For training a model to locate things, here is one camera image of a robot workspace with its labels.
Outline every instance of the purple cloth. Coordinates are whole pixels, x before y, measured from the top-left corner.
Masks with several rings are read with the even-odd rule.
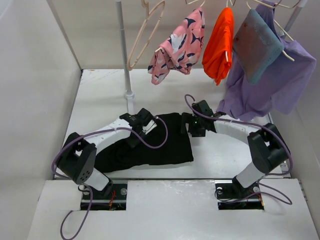
[[[274,2],[263,1],[271,6]],[[271,109],[289,114],[306,88],[316,68],[316,59],[312,57],[297,41],[285,41],[277,35],[274,26],[274,9],[258,5],[260,14],[274,34],[284,44],[285,52],[295,61],[291,61],[282,53],[267,67],[259,82],[255,85],[247,81],[236,54],[232,56],[226,86],[227,93],[220,102],[217,111],[242,121],[263,117]]]

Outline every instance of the hanging clothes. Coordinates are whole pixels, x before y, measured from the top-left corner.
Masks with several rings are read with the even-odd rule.
[[[234,14],[230,7],[226,7],[214,25],[202,59],[204,72],[214,79],[216,85],[219,85],[221,80],[227,77],[232,66],[234,29]]]
[[[160,84],[170,70],[178,70],[188,75],[201,55],[205,36],[205,16],[201,7],[195,9],[173,31],[171,36],[160,44],[148,66],[152,74],[151,82]]]
[[[257,84],[266,68],[284,49],[285,46],[257,11],[250,9],[233,40],[233,50],[246,80]]]
[[[125,139],[106,147],[96,155],[94,167],[103,173],[129,169],[143,164],[167,165],[182,164],[194,160],[187,130],[181,133],[182,116],[179,113],[159,115],[168,128],[166,143],[158,149],[151,149],[143,143],[132,149]],[[166,129],[158,119],[157,127],[146,137],[145,141],[158,146],[166,137]]]
[[[264,0],[266,4],[275,3]],[[255,85],[247,77],[236,53],[233,54],[233,66],[226,82],[227,93],[220,102],[217,111],[243,121],[254,117],[263,117],[271,109],[289,114],[302,95],[308,81],[316,68],[316,59],[312,57],[297,41],[285,41],[277,35],[274,26],[274,9],[258,5],[256,11],[284,45],[285,51],[295,61],[283,54],[270,64]]]

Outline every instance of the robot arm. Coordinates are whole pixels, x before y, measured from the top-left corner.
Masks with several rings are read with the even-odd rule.
[[[123,128],[135,131],[144,139],[155,127],[157,127],[157,124],[153,115],[144,108],[135,115],[125,113],[113,123],[98,131],[116,130],[92,135],[78,141],[77,144],[73,144],[61,154],[56,165],[77,185],[86,184],[98,190],[102,195],[108,195],[112,187],[112,181],[95,169],[96,155],[121,139],[126,139],[131,148],[140,143],[136,136],[131,135],[130,131]],[[80,135],[76,132],[70,134],[64,146],[78,137]]]
[[[223,112],[213,113],[205,100],[193,103],[192,108],[208,117],[233,120]],[[232,179],[232,188],[239,195],[250,190],[259,179],[288,159],[285,149],[271,133],[264,129],[232,123],[232,121],[210,120],[189,113],[182,114],[182,121],[189,124],[188,132],[193,137],[205,137],[206,130],[208,130],[236,138],[249,146],[252,162]],[[275,125],[268,123],[265,127],[283,141]]]

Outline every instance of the metal pole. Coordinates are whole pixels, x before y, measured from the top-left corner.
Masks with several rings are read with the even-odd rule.
[[[308,0],[300,0],[299,4],[295,7],[290,19],[288,20],[287,24],[284,27],[284,30],[286,32],[288,32],[292,25],[294,24],[294,22],[296,21],[300,11],[302,10],[302,8],[306,5]]]
[[[132,98],[134,93],[131,89],[130,73],[127,69],[127,45],[126,45],[126,35],[125,35],[125,25],[124,25],[124,16],[122,13],[122,4],[121,0],[115,0],[116,2],[116,12],[118,15],[118,22],[120,26],[120,37],[121,37],[121,48],[122,48],[122,59],[123,59],[123,68],[124,68],[124,77],[125,77],[125,97]]]

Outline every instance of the black garment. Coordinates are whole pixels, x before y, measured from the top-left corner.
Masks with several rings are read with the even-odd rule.
[[[98,153],[94,167],[103,173],[124,170],[143,164],[165,165],[192,162],[190,139],[187,133],[181,134],[179,113],[159,115],[168,128],[166,143],[158,149],[151,149],[142,142],[130,148],[125,139],[108,146]],[[166,137],[166,129],[161,121],[156,120],[157,127],[148,133],[145,141],[152,145],[160,145]]]

